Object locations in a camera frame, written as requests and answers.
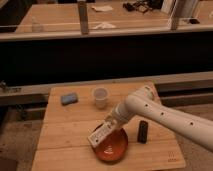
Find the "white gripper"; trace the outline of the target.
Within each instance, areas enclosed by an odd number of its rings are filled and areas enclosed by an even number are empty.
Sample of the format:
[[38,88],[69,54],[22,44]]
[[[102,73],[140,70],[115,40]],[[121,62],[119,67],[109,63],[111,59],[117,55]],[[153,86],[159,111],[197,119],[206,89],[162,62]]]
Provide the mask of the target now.
[[91,133],[87,139],[93,148],[96,148],[103,142],[117,127],[117,121],[108,116],[99,128]]

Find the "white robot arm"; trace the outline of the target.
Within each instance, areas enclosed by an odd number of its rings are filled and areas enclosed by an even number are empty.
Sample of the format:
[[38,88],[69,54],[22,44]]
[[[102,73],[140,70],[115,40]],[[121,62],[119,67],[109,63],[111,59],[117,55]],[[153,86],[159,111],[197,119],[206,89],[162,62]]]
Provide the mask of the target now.
[[133,117],[142,116],[213,152],[213,121],[165,107],[154,99],[154,91],[147,85],[128,94],[112,109],[103,125],[88,136],[91,146],[98,147]]

